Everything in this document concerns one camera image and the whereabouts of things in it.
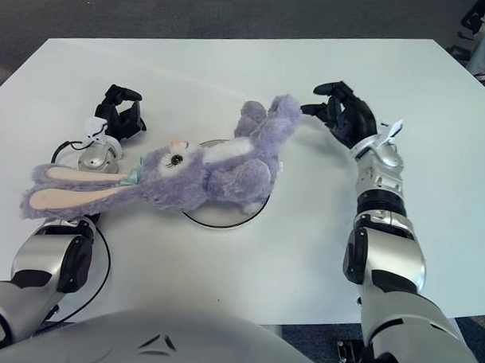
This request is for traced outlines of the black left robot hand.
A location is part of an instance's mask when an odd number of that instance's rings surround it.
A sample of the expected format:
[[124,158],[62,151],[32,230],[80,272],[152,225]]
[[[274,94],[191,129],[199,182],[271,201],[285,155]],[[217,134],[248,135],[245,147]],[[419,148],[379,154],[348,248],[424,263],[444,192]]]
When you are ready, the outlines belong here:
[[[121,88],[113,84],[104,94],[104,100],[95,110],[95,116],[107,121],[106,135],[109,135],[119,142],[122,139],[129,139],[139,132],[147,131],[140,112],[140,101],[142,96],[128,88]],[[117,107],[123,101],[132,102],[131,107],[118,112]]]

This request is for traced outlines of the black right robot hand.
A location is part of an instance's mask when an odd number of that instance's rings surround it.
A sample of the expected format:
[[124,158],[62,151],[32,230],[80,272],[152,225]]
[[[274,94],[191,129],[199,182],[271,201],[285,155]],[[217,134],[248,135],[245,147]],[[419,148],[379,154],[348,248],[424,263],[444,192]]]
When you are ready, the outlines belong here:
[[328,96],[327,103],[303,105],[302,113],[321,120],[347,149],[377,134],[373,112],[366,102],[354,95],[354,91],[344,81],[320,84],[313,93]]

